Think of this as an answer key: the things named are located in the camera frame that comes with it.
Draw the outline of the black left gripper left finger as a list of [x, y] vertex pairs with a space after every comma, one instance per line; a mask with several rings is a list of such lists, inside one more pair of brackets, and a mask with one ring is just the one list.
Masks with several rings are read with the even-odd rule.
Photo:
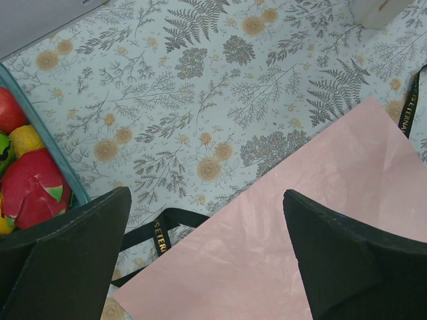
[[131, 209], [118, 187], [1, 238], [2, 319], [100, 319]]

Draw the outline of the purple pink wrapping paper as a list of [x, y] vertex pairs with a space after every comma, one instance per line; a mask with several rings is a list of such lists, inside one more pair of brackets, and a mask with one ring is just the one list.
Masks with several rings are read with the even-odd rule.
[[286, 225], [297, 191], [426, 241], [426, 168], [374, 98], [266, 173], [114, 293], [133, 319], [310, 319]]

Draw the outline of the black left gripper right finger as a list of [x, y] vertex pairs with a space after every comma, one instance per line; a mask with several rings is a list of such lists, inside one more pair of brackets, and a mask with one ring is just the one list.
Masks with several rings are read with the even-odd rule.
[[426, 244], [288, 189], [284, 217], [313, 319], [425, 319]]

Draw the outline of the black ribbon gold lettering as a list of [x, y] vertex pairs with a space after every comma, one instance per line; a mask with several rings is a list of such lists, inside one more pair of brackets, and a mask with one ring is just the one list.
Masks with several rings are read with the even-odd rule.
[[[415, 76], [413, 76], [409, 96], [404, 101], [404, 106], [400, 114], [398, 128], [403, 132], [406, 138], [410, 137], [413, 126], [418, 105], [420, 75], [423, 72], [426, 72], [426, 66], [423, 66]], [[208, 219], [209, 217], [207, 215], [202, 215], [193, 211], [178, 208], [164, 209], [154, 221], [126, 233], [123, 237], [119, 252], [123, 253], [131, 247], [152, 239], [155, 243], [157, 254], [161, 256], [172, 247], [168, 231], [180, 225], [197, 228]]]

